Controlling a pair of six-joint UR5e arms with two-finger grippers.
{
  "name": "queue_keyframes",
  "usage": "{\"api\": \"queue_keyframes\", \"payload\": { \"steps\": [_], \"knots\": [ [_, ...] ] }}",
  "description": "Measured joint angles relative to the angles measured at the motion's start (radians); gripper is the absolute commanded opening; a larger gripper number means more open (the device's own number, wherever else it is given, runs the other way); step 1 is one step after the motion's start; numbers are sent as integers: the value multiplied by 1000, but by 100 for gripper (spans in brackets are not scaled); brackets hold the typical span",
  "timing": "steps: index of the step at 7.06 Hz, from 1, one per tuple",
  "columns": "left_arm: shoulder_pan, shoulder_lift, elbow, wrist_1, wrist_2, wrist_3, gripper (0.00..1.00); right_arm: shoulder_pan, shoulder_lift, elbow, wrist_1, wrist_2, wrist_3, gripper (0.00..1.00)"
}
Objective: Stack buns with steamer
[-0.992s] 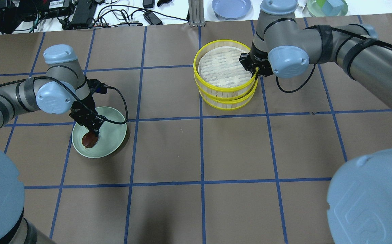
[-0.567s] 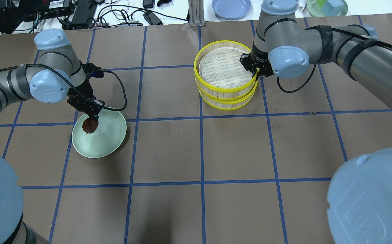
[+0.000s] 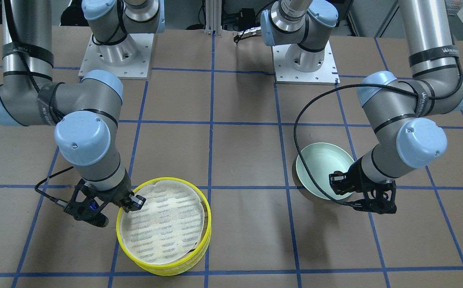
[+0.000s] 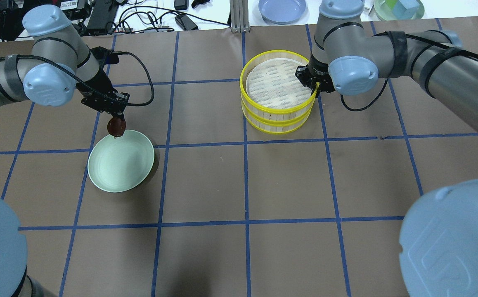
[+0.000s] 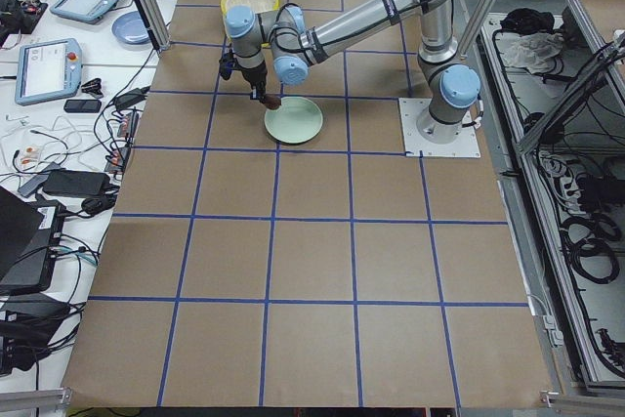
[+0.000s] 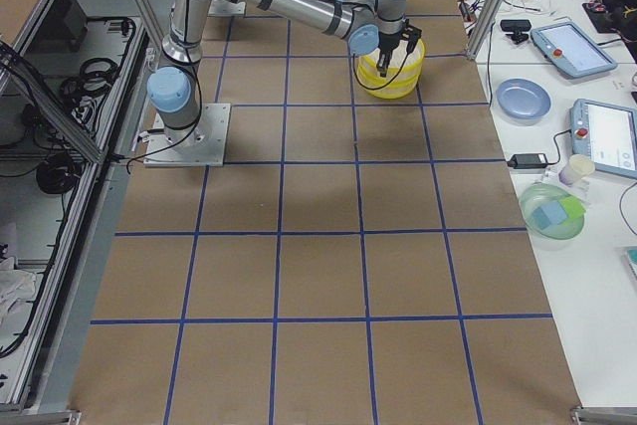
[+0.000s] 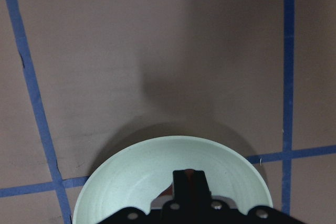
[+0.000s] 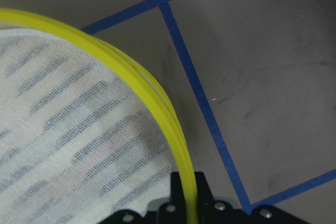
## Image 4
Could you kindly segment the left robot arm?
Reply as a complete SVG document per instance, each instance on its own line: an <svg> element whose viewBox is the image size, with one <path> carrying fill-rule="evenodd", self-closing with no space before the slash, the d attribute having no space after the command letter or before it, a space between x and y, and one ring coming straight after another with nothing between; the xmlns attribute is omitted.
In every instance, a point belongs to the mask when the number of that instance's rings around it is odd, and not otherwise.
<svg viewBox="0 0 478 297"><path fill-rule="evenodd" d="M114 89L96 57L58 6L41 5L24 16L23 27L33 37L30 55L0 58L0 107L30 100L44 106L62 106L75 90L82 103L112 115L109 135L121 137L126 130L124 109L128 95ZM26 237L18 231L19 220L0 198L0 297L18 297L22 291L43 296L26 272Z"/></svg>

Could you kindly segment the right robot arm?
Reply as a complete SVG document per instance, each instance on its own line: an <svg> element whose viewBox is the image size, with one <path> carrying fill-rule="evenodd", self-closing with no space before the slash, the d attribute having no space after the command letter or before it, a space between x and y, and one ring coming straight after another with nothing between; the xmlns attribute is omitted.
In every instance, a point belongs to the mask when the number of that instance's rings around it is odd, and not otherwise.
<svg viewBox="0 0 478 297"><path fill-rule="evenodd" d="M478 54L462 47L452 31L407 34L386 31L367 36L360 23L362 0L324 0L308 68L315 92L339 92L340 98L371 90L379 78L386 83L405 77L421 91L414 99L429 100L454 113L475 133L414 134L408 111L397 111L403 134L383 140L341 140L326 151L343 267L347 267L350 222L377 221L377 216L344 217L343 198L365 203L378 190L404 196L396 173L377 184L365 180L366 152L373 144L404 144L405 156L383 151L384 160L407 160L421 197L403 216L400 229L400 269L411 297L478 297L478 179L444 186L440 181L478 168Z"/></svg>

